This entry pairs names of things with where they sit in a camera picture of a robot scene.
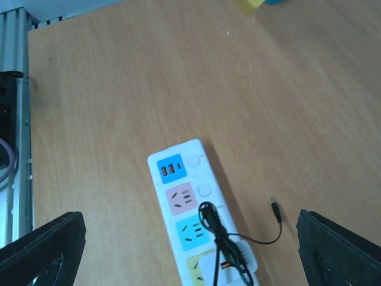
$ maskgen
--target black cable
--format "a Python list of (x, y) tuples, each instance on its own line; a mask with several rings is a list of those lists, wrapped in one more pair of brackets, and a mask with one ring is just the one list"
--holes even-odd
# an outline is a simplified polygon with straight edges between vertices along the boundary
[(218, 282), (218, 270), (219, 270), (218, 264), (220, 262), (220, 251), (222, 251), (226, 259), (226, 262), (230, 266), (233, 266), (238, 270), (245, 285), (247, 286), (254, 285), (253, 278), (247, 266), (246, 258), (244, 258), (242, 252), (240, 251), (238, 246), (235, 244), (235, 242), (233, 242), (229, 238), (229, 235), (238, 235), (249, 241), (252, 241), (253, 243), (259, 243), (264, 245), (275, 243), (282, 234), (282, 217), (280, 215), (279, 206), (274, 200), (274, 198), (271, 198), (271, 206), (279, 222), (279, 226), (280, 226), (279, 235), (277, 236), (275, 240), (272, 240), (272, 241), (258, 241), (258, 240), (253, 240), (252, 238), (247, 237), (246, 235), (228, 233), (226, 231), (226, 228), (221, 224), (221, 220), (218, 215), (217, 208), (215, 207), (213, 203), (209, 201), (205, 201), (199, 205), (198, 218), (201, 224), (203, 225), (203, 227), (214, 234), (215, 236), (214, 242), (216, 243), (216, 246), (217, 246), (213, 286), (217, 286), (217, 282)]
[(24, 77), (24, 73), (16, 70), (0, 71), (0, 76), (15, 77), (16, 79), (22, 79)]

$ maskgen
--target wooden surface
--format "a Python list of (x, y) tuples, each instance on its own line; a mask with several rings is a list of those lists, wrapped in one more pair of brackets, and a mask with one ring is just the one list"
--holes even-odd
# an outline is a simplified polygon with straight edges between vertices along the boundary
[(146, 163), (200, 138), (262, 285), (305, 285), (315, 210), (381, 244), (377, 0), (126, 1), (29, 34), (36, 225), (83, 212), (76, 285), (179, 285)]

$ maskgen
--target purple cable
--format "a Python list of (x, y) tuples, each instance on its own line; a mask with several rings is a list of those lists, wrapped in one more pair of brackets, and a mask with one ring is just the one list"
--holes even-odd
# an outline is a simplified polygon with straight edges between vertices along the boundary
[(5, 179), (7, 177), (9, 177), (9, 175), (13, 171), (15, 157), (14, 157), (14, 153), (13, 153), (13, 150), (12, 150), (11, 146), (8, 143), (6, 143), (3, 139), (1, 139), (1, 138), (0, 138), (0, 145), (5, 148), (5, 150), (8, 153), (8, 157), (10, 159), (10, 163), (8, 165), (7, 170), (5, 171), (5, 173), (2, 176), (0, 176), (0, 183), (1, 183), (1, 182), (5, 181)]

